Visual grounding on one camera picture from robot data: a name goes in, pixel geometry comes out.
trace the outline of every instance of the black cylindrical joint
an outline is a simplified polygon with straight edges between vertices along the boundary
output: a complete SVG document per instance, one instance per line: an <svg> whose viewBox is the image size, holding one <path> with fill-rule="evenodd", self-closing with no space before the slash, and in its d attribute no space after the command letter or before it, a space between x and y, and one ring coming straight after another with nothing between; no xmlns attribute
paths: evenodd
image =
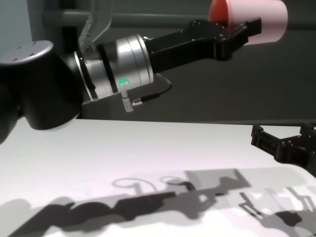
<svg viewBox="0 0 316 237"><path fill-rule="evenodd" d="M17 104L6 86L0 84L0 144L8 137L17 120Z"/></svg>
<svg viewBox="0 0 316 237"><path fill-rule="evenodd" d="M288 30L316 30L315 0L282 0L288 12Z"/></svg>
<svg viewBox="0 0 316 237"><path fill-rule="evenodd" d="M0 58L9 91L30 126L52 129L75 118L82 105L82 88L53 43L37 41Z"/></svg>

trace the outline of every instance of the gray wall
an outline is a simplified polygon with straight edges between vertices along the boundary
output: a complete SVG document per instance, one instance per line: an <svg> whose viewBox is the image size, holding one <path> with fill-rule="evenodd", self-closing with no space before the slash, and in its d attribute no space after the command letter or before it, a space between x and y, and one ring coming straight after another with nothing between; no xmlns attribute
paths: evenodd
<svg viewBox="0 0 316 237"><path fill-rule="evenodd" d="M195 4L188 0L152 0L151 4L115 0L114 11L207 14L209 4L208 0ZM132 34L157 37L176 30L117 28L110 29L104 40ZM229 123L316 121L315 42L316 32L289 31L277 43L244 47L232 61L203 60L163 73L172 81L172 91L133 113L125 113L120 96L114 96L84 106L83 117ZM162 83L155 82L131 95L162 88Z"/></svg>
<svg viewBox="0 0 316 237"><path fill-rule="evenodd" d="M0 55L32 40L27 1L0 0Z"/></svg>

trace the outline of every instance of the silver metal arm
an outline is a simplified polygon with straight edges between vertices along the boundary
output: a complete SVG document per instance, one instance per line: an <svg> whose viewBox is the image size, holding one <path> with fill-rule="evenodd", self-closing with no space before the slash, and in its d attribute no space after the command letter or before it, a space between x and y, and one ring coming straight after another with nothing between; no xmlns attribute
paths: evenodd
<svg viewBox="0 0 316 237"><path fill-rule="evenodd" d="M84 42L96 44L107 31L112 21L113 0L91 0L90 14L79 37L79 46Z"/></svg>

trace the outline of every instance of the white tabletop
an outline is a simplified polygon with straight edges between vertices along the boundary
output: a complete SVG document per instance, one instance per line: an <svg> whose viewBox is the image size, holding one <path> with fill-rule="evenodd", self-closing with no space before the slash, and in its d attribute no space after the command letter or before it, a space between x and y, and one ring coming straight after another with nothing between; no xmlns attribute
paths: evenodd
<svg viewBox="0 0 316 237"><path fill-rule="evenodd" d="M22 119L0 146L0 236L312 236L316 179L250 132L98 120L42 132Z"/></svg>

